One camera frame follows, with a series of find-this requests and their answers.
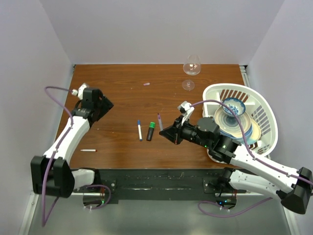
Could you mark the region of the purple pen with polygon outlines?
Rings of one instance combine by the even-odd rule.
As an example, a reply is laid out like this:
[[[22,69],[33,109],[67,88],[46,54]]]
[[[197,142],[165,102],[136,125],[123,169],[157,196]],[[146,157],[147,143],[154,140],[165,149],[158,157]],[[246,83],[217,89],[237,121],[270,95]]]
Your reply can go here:
[[[160,131],[162,131],[163,130],[163,124],[162,124],[161,116],[159,113],[157,114],[157,119],[158,119]]]

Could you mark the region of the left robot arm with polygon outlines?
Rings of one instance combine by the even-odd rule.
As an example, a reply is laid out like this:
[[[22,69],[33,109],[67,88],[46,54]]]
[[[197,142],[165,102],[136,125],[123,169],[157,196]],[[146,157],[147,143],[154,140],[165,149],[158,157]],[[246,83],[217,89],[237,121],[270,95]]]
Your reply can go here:
[[[90,192],[101,188],[97,169],[71,170],[69,163],[83,136],[113,107],[113,103],[100,89],[87,84],[69,92],[79,100],[73,110],[67,112],[69,118],[65,128],[55,143],[42,156],[34,156],[30,163],[32,186],[36,194],[68,198],[80,187]]]

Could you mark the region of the white pen blue tip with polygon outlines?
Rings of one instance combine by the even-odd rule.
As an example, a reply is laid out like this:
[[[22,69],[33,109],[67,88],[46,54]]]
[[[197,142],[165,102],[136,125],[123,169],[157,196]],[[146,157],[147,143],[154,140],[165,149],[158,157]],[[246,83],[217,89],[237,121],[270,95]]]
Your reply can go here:
[[[139,135],[139,140],[140,140],[140,141],[143,141],[143,138],[142,138],[142,132],[141,132],[141,125],[140,125],[140,124],[138,124],[138,125],[137,125],[137,127],[138,127],[138,135]]]

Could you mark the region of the green highlighter pen black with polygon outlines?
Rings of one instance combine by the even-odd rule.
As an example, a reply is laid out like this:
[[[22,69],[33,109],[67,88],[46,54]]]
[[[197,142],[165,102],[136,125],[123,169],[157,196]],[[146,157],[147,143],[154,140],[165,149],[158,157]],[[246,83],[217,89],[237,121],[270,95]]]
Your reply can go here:
[[[146,137],[146,141],[151,141],[152,140],[153,133],[154,133],[154,128],[153,127],[149,127],[148,133],[147,133],[147,137]]]

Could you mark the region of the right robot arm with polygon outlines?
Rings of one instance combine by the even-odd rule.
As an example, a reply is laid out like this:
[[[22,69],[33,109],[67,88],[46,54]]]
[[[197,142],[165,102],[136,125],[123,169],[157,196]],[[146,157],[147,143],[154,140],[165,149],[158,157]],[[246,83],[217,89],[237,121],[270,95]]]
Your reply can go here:
[[[186,140],[202,146],[213,159],[251,172],[248,175],[239,170],[226,169],[218,179],[221,191],[256,192],[280,200],[285,208],[294,213],[306,213],[313,190],[313,174],[309,169],[288,167],[250,153],[249,148],[237,140],[220,134],[219,126],[209,117],[202,117],[196,125],[182,119],[183,116],[179,116],[173,125],[159,134],[174,144]]]

